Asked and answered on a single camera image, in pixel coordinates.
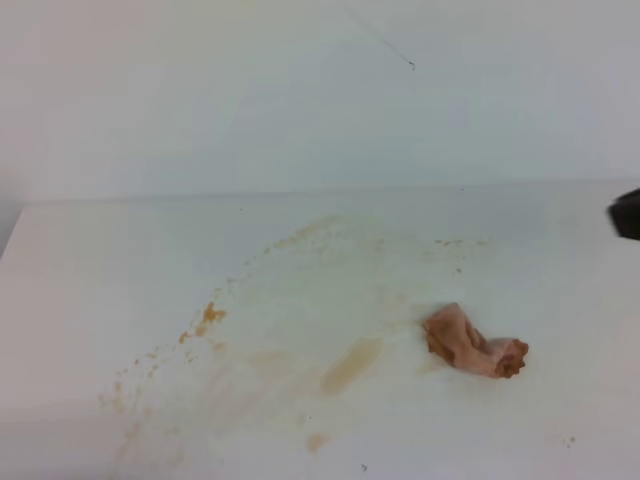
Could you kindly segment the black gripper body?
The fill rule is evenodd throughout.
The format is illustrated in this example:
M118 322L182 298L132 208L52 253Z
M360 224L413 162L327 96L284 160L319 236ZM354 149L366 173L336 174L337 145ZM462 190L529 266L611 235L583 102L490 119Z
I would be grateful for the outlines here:
M618 197L607 209L611 224L621 238L640 239L640 189Z

